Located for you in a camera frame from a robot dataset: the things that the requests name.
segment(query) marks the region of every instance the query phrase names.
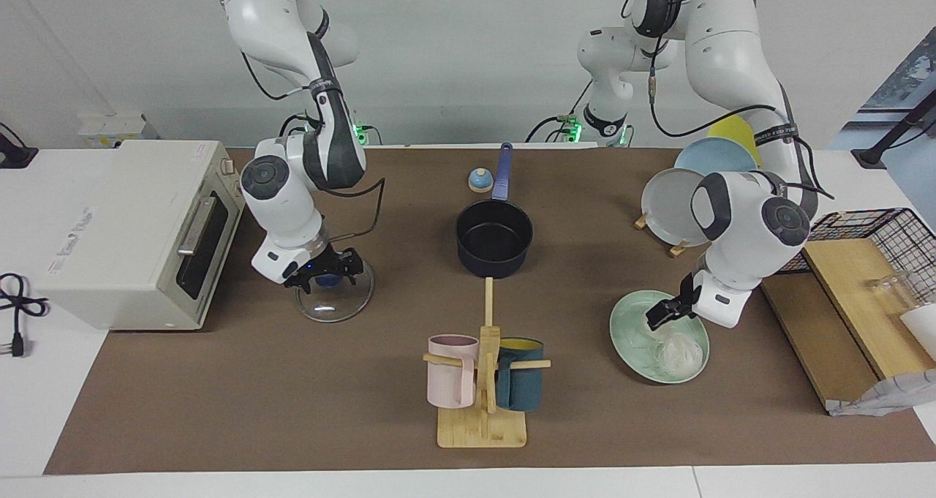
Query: white cup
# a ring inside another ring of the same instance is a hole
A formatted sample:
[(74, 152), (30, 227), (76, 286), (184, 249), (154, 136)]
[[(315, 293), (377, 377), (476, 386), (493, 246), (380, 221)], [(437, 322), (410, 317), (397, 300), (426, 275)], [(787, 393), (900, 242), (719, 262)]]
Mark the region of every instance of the white cup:
[(900, 320), (920, 341), (930, 358), (936, 361), (936, 304), (926, 304), (900, 315)]

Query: white plate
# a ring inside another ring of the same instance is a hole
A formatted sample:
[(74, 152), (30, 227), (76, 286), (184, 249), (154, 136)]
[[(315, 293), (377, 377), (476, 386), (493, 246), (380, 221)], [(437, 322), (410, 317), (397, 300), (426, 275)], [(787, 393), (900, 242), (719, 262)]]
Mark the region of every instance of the white plate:
[(641, 212), (646, 227), (671, 246), (701, 246), (709, 241), (692, 217), (692, 194), (702, 175), (690, 169), (671, 168), (646, 182), (641, 196)]

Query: blue handle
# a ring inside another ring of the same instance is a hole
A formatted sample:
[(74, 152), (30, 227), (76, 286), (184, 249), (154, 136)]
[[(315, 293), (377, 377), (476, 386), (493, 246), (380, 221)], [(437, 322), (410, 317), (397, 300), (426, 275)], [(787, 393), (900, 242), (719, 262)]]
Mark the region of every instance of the blue handle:
[(497, 162), (497, 179), (494, 181), (494, 200), (506, 200), (510, 189), (510, 162), (514, 157), (514, 146), (509, 143), (501, 144), (501, 158)]

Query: mug handle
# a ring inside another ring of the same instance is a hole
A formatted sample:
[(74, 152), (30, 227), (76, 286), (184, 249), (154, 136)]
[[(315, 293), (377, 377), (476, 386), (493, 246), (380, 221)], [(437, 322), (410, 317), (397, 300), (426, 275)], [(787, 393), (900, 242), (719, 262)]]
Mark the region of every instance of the mug handle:
[(458, 404), (466, 404), (475, 397), (475, 359), (461, 358), (461, 394)]
[(514, 358), (506, 357), (501, 358), (501, 361), (498, 361), (497, 364), (497, 384), (495, 385), (494, 393), (497, 396), (497, 406), (505, 409), (510, 409), (510, 364), (514, 362)]

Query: white wall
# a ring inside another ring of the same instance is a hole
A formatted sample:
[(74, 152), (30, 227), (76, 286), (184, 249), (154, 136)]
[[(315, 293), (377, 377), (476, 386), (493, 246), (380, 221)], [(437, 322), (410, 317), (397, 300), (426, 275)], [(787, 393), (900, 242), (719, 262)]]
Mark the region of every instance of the white wall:
[[(829, 144), (829, 148), (852, 149), (871, 148), (881, 139), (891, 127), (881, 128), (846, 128)], [(905, 139), (909, 139), (920, 132), (917, 128), (910, 129)], [(890, 149), (880, 159), (887, 165), (887, 172), (900, 186), (913, 207), (922, 215), (930, 226), (936, 225), (936, 139), (927, 135), (909, 142), (899, 148)]]
[[(339, 75), (389, 143), (521, 140), (571, 106), (588, 81), (575, 44), (617, 24), (622, 1), (322, 0), (360, 36)], [(758, 1), (766, 55), (820, 147), (932, 27), (930, 0)], [(164, 137), (249, 145), (301, 105), (258, 94), (216, 0), (0, 0), (0, 18), (0, 119), (34, 145), (79, 146), (76, 115), (103, 107), (143, 112)], [(668, 127), (718, 114), (681, 64), (659, 79)], [(645, 75), (635, 87), (635, 141), (681, 145), (653, 129)]]

